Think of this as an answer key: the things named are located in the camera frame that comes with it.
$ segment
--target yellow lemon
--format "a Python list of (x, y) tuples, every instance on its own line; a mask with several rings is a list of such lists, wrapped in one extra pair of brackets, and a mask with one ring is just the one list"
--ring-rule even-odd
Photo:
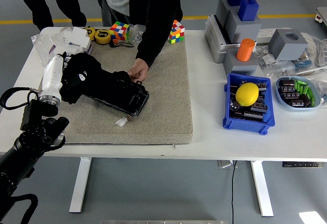
[(236, 92), (236, 101), (243, 107), (251, 106), (258, 99), (259, 88), (254, 83), (245, 83)]

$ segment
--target white table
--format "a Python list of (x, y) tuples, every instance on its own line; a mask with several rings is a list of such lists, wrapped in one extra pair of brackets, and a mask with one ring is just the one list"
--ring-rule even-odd
[[(48, 31), (59, 31), (58, 29), (60, 28), (50, 28)], [(251, 161), (262, 215), (273, 216), (261, 162), (327, 161), (327, 131), (324, 124), (327, 109), (290, 112), (282, 107), (273, 90), (276, 125), (269, 128), (266, 136), (226, 130), (222, 127), (225, 114), (224, 85), (227, 82), (223, 65), (213, 61), (204, 31), (186, 31), (185, 41), (193, 120), (193, 139), (190, 144), (65, 145), (46, 155), (81, 157), (80, 179), (77, 182), (82, 182), (82, 185), (76, 188), (76, 191), (80, 191), (78, 202), (83, 200), (81, 194), (84, 194), (83, 188), (86, 186), (92, 157)], [(42, 75), (43, 67), (36, 50), (32, 49), (15, 86), (37, 88)], [(17, 104), (25, 102), (26, 94), (17, 94), (13, 100)], [(23, 108), (2, 110), (0, 154), (7, 152), (20, 135), (22, 114)]]

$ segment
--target black jacket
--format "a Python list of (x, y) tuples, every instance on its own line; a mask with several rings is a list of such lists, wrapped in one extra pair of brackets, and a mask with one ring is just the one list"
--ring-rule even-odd
[(129, 14), (131, 24), (146, 26), (136, 58), (150, 67), (167, 41), (174, 20), (182, 20), (180, 0), (129, 0)]

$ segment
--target wheel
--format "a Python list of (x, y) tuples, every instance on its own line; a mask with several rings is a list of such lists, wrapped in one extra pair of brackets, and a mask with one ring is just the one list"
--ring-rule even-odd
[(319, 23), (322, 23), (321, 17), (317, 14), (315, 20)]

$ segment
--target floor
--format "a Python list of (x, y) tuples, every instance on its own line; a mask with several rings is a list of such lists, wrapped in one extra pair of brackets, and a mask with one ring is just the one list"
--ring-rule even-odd
[[(0, 94), (12, 87), (33, 47), (39, 30), (22, 0), (0, 0)], [(55, 26), (66, 17), (55, 0), (46, 0)], [(100, 26), (97, 0), (79, 0), (89, 19)], [(205, 19), (216, 11), (218, 0), (181, 0), (182, 24), (188, 30), (204, 30)], [(289, 27), (327, 38), (327, 27), (312, 15), (327, 0), (257, 0), (262, 28)], [(300, 14), (293, 18), (285, 15)], [(30, 223), (100, 223), (101, 220), (226, 220), (232, 223), (232, 169), (220, 169), (217, 161), (105, 159), (92, 160), (82, 213), (68, 212), (79, 158), (42, 157), (29, 179), (14, 195), (34, 193), (39, 205)], [(263, 163), (274, 217), (261, 217), (250, 162), (238, 162), (234, 176), (235, 223), (304, 223), (299, 213), (316, 211), (327, 221), (327, 167), (282, 168), (281, 162)], [(29, 203), (17, 203), (2, 223), (19, 223)]]

